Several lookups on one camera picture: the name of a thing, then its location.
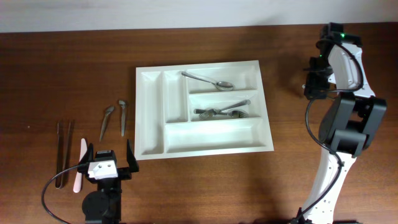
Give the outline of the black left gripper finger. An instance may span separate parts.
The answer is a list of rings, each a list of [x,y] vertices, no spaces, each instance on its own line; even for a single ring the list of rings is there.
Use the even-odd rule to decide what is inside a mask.
[[[80,159],[80,164],[87,164],[93,161],[93,144],[89,143],[84,156]]]
[[[137,163],[136,158],[133,154],[130,140],[127,140],[126,146],[127,146],[126,160],[127,160],[127,163],[129,164],[129,171],[130,171],[130,173],[139,172],[139,164]]]

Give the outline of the steel kitchen tongs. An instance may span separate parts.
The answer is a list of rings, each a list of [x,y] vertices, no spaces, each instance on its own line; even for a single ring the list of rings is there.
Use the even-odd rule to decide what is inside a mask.
[[[70,142],[70,134],[71,134],[72,122],[70,121],[68,124],[67,131],[67,143],[64,140],[63,133],[63,121],[57,122],[57,163],[56,163],[56,174],[61,173],[66,166],[68,160],[68,151],[69,151],[69,142]]]

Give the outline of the steel fork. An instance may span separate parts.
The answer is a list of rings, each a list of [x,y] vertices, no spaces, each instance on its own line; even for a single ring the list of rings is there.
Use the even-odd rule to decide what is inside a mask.
[[[221,112],[228,113],[228,112],[226,112],[226,110],[237,108],[237,107],[240,107],[240,106],[250,105],[250,104],[251,104],[250,100],[243,100],[243,101],[240,101],[239,103],[227,106],[227,107],[222,108],[222,109],[205,110],[204,113],[198,114],[198,117],[199,117],[199,120],[206,120],[206,119],[209,119],[209,118],[214,117],[216,115],[221,115]]]
[[[204,113],[205,110],[194,109],[193,112],[195,114],[201,114],[201,113]],[[239,110],[234,110],[234,111],[231,111],[231,112],[228,112],[228,113],[221,112],[221,115],[228,115],[228,116],[230,116],[232,118],[248,118],[249,117],[249,115],[246,112],[239,111]]]

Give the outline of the steel tablespoon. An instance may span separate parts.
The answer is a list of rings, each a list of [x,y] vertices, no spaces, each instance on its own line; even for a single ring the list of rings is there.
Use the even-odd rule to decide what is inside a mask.
[[[218,81],[211,81],[211,80],[207,80],[205,78],[200,78],[194,75],[191,75],[185,71],[182,71],[181,74],[187,78],[191,78],[194,80],[199,80],[199,81],[203,81],[203,82],[207,82],[207,83],[211,83],[212,85],[214,85],[216,87],[216,89],[218,89],[219,91],[232,91],[234,90],[234,85],[230,82],[218,82]]]

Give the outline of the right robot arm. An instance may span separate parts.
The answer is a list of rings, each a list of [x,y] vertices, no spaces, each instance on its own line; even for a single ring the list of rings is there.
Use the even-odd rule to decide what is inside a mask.
[[[321,160],[312,190],[291,223],[333,223],[335,205],[348,171],[372,143],[387,110],[375,96],[362,64],[363,43],[331,22],[320,31],[320,54],[312,57],[303,86],[310,109],[334,94],[318,134],[310,137],[321,147]]]

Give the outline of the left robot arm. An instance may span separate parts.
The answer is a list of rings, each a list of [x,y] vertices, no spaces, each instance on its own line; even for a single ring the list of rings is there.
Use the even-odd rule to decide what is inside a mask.
[[[130,142],[126,143],[127,167],[117,167],[113,150],[94,151],[89,144],[80,159],[78,172],[97,190],[89,193],[82,202],[85,223],[119,223],[121,221],[121,182],[132,179],[132,174],[139,172],[139,165],[132,152]]]

